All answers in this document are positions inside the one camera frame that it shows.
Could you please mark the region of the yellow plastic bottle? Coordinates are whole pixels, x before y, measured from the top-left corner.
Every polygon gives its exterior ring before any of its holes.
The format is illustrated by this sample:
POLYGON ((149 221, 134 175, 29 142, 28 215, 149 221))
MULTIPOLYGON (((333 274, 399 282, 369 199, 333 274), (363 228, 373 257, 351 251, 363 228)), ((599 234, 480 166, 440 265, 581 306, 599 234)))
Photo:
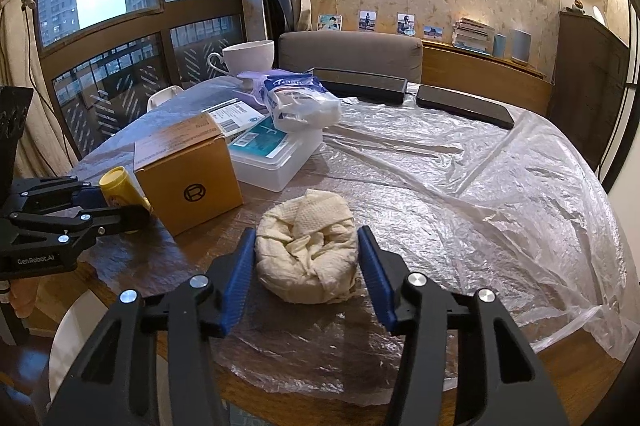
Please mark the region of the yellow plastic bottle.
POLYGON ((150 224, 151 205, 124 167, 118 166, 104 173, 99 186, 106 203, 116 209, 127 233, 144 230, 150 224))

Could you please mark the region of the brown cardboard box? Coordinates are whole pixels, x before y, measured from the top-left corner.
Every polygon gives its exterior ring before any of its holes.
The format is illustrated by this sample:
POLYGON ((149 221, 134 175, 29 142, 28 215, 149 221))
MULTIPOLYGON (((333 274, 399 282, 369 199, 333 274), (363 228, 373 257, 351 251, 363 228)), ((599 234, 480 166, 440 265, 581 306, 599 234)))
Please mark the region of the brown cardboard box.
POLYGON ((157 218, 174 236, 243 204, 227 141, 207 114, 137 141, 134 174, 157 218))

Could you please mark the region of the white medicine box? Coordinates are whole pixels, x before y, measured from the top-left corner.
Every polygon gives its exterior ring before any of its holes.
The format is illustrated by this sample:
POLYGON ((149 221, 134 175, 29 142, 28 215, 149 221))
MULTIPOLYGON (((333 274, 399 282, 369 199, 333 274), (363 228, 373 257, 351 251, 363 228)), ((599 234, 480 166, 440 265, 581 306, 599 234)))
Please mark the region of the white medicine box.
POLYGON ((237 98, 206 108, 203 113, 215 121, 227 140, 237 137, 265 119, 264 114, 237 98))

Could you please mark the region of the clear plastic floss box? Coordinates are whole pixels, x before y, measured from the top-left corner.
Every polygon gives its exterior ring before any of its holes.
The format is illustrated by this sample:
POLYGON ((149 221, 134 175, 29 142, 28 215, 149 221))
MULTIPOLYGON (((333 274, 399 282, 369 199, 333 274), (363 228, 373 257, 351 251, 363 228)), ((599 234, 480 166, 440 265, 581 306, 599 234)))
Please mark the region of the clear plastic floss box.
POLYGON ((286 133, 268 117, 228 146, 239 182, 281 192, 322 143, 321 130, 286 133))

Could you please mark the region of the cream paper towel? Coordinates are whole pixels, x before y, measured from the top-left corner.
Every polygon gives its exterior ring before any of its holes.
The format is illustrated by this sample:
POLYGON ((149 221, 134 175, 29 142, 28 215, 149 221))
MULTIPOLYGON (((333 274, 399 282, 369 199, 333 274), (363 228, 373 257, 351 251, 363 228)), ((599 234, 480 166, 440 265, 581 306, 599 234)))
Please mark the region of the cream paper towel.
POLYGON ((262 285, 294 305, 352 298, 357 288, 358 236, 347 201, 306 190, 262 215, 256 235, 262 285))

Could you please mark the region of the blue white tissue pack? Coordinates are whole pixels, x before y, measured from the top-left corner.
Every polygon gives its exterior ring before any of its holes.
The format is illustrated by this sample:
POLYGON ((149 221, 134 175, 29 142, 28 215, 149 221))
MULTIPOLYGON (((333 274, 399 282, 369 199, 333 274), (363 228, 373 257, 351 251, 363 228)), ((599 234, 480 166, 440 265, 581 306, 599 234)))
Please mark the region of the blue white tissue pack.
POLYGON ((322 130, 341 120, 341 101, 311 72, 268 74, 259 90, 274 126, 286 133, 322 130))

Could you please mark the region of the purple hair roller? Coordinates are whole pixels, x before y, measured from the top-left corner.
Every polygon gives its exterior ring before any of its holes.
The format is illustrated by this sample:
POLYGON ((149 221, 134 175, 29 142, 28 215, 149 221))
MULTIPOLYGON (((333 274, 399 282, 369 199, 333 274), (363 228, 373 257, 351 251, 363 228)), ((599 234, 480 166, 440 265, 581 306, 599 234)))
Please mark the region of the purple hair roller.
POLYGON ((280 68, 266 71, 244 71, 236 76, 241 84, 233 91, 238 100, 253 107, 264 107, 260 90, 269 76, 293 76, 293 71, 280 68))

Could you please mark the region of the beige curtain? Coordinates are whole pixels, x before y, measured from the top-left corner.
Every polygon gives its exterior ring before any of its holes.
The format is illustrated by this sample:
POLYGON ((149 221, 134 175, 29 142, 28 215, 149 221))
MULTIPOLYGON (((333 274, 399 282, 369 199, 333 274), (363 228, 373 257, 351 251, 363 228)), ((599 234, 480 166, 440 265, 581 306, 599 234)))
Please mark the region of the beige curtain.
POLYGON ((36 0, 1 0, 1 135, 22 178, 60 177, 77 163, 43 77, 37 22, 36 0))

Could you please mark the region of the clear plastic table cover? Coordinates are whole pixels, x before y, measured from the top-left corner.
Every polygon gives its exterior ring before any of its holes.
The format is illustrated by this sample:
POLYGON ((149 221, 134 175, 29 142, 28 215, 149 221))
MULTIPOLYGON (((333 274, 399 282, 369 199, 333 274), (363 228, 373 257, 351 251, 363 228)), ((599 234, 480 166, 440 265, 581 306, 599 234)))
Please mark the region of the clear plastic table cover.
MULTIPOLYGON (((608 195, 557 127, 525 109, 511 115, 503 130, 412 98, 346 100, 284 190, 244 185, 242 206, 218 219, 178 237, 157 224, 103 238, 85 261, 111 290, 165 293, 275 205, 334 192, 411 270, 460 294, 491 288, 535 350, 582 330, 624 360, 639 333, 639 281, 608 195)), ((338 305, 290 305, 254 283, 217 361, 265 391, 383 404, 401 350, 363 285, 338 305)))

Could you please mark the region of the white teacup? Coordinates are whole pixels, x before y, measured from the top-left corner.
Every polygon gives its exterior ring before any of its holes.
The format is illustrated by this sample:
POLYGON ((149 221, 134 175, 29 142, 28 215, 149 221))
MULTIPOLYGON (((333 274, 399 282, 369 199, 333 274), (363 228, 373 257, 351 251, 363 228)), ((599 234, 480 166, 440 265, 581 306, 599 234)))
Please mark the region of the white teacup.
POLYGON ((206 63, 214 71, 236 77, 247 71, 267 71, 274 62, 276 48, 272 40, 247 41, 212 52, 206 63))

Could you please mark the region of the black flat tablet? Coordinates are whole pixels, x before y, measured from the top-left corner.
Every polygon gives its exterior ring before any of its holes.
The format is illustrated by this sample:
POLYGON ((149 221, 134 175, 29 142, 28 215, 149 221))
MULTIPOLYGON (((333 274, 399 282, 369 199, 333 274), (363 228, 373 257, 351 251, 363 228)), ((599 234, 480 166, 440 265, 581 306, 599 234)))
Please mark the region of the black flat tablet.
POLYGON ((420 86, 416 94, 416 104, 422 108, 436 109, 469 120, 490 123, 501 129, 511 130, 514 127, 514 121, 504 106, 438 86, 420 86))

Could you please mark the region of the black tablet in case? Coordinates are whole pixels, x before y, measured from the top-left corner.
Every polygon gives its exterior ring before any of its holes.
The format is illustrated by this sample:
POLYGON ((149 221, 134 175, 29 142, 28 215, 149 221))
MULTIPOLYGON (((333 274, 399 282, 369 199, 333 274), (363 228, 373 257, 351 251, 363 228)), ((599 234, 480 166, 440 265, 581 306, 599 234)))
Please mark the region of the black tablet in case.
POLYGON ((329 92, 337 97, 357 97, 358 100, 401 105, 404 103, 408 80, 354 70, 315 67, 311 69, 329 92))

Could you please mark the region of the wooden shelf ledge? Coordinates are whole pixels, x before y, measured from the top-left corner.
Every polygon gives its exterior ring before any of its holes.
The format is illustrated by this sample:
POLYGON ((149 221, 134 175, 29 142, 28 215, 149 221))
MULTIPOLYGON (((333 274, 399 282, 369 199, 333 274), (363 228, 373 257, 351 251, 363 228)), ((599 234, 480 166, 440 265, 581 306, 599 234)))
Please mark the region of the wooden shelf ledge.
POLYGON ((422 41, 422 82, 547 115, 552 84, 533 67, 450 44, 422 41))

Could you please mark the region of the dark wooden cabinet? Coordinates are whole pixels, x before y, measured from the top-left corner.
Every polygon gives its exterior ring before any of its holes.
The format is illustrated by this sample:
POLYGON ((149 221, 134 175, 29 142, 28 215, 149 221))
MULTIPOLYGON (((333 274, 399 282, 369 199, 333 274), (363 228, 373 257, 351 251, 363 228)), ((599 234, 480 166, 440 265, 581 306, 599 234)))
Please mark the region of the dark wooden cabinet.
POLYGON ((622 104, 629 48, 597 19, 562 12, 547 118, 597 169, 622 104))

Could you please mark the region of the small blue-grey cup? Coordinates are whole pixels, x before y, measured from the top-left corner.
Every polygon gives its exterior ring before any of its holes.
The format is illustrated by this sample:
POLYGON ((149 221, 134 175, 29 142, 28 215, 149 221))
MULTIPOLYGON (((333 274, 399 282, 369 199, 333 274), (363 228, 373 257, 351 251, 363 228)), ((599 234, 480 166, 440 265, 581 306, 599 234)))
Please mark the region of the small blue-grey cup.
POLYGON ((495 34, 492 55, 498 58, 503 58, 506 55, 506 36, 504 34, 495 34))

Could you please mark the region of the grey sofa backrest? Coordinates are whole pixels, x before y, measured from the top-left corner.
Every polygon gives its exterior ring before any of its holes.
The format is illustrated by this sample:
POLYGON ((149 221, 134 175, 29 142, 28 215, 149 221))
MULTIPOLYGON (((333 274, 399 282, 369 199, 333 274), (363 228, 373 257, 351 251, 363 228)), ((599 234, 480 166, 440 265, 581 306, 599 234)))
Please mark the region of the grey sofa backrest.
POLYGON ((421 82, 422 42, 400 34, 291 31, 279 38, 278 50, 279 67, 289 71, 332 68, 421 82))

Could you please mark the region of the grey cylindrical speaker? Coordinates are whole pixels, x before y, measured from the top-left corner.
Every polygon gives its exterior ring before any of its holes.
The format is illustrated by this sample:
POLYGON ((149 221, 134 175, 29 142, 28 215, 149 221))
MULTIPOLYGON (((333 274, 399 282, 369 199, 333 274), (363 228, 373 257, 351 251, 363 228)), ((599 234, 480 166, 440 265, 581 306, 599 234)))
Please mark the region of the grey cylindrical speaker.
POLYGON ((512 29, 511 39, 512 60, 521 64, 528 64, 530 47, 532 46, 532 35, 523 30, 512 29))

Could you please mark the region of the stack of books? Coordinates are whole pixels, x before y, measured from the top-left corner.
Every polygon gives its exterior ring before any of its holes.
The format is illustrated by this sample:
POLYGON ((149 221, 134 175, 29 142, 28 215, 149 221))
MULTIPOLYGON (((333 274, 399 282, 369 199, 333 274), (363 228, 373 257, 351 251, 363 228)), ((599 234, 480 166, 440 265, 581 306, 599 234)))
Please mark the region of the stack of books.
POLYGON ((452 24, 452 44, 474 52, 490 54, 494 46, 495 29, 462 17, 452 24))

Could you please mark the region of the photo card on wall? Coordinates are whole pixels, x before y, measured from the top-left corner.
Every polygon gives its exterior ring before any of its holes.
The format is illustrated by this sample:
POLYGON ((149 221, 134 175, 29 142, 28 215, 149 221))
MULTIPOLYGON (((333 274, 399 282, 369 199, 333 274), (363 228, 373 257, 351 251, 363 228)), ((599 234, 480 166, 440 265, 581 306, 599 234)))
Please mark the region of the photo card on wall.
POLYGON ((320 14, 318 16, 317 29, 340 31, 342 23, 343 16, 340 14, 320 14))

